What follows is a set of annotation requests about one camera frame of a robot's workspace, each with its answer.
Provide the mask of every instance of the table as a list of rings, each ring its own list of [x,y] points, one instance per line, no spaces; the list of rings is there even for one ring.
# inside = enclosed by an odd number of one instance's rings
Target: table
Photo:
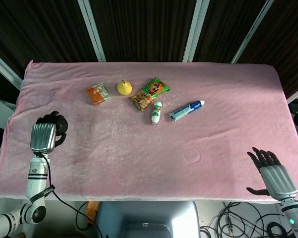
[[[160,122],[152,125],[152,105],[141,113],[116,87],[130,81],[135,95],[155,76],[171,89],[158,98]],[[113,99],[95,106],[85,89],[100,82]],[[167,115],[196,100],[204,106],[179,121]],[[298,186],[298,136],[269,65],[31,62],[4,132],[0,196],[25,198],[31,127],[52,111],[69,123],[49,155],[63,200],[272,202],[246,190],[264,188],[246,155],[253,146],[275,152]]]

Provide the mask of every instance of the orange object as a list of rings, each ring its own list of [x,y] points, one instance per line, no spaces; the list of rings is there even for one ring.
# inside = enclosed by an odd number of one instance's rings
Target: orange object
[[[112,99],[112,97],[108,94],[104,83],[99,83],[90,88],[87,88],[86,92],[89,94],[94,105],[99,105],[105,101]]]
[[[87,210],[85,215],[88,216],[92,221],[96,222],[97,214],[100,208],[100,202],[89,201],[87,204]]]

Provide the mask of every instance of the white bottle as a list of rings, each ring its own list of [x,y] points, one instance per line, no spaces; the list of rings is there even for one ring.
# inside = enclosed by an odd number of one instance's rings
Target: white bottle
[[[162,103],[155,102],[153,105],[153,111],[151,116],[152,124],[157,124],[160,120],[160,113],[161,113]]]

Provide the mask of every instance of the snack bag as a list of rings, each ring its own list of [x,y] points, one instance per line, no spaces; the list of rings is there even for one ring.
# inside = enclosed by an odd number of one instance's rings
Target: snack bag
[[[143,112],[144,109],[160,94],[169,91],[170,88],[165,85],[159,78],[154,78],[147,84],[139,93],[130,97],[130,101],[134,103],[139,111]]]
[[[94,105],[99,105],[112,99],[112,97],[108,94],[104,83],[99,83],[90,88],[87,88],[86,92],[89,94]]]

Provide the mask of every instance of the orange snack bag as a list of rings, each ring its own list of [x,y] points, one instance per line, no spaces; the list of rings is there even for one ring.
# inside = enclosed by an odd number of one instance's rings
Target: orange snack bag
[[[99,83],[90,88],[87,88],[86,92],[89,94],[94,105],[99,105],[112,99],[112,97],[108,94],[104,83]]]

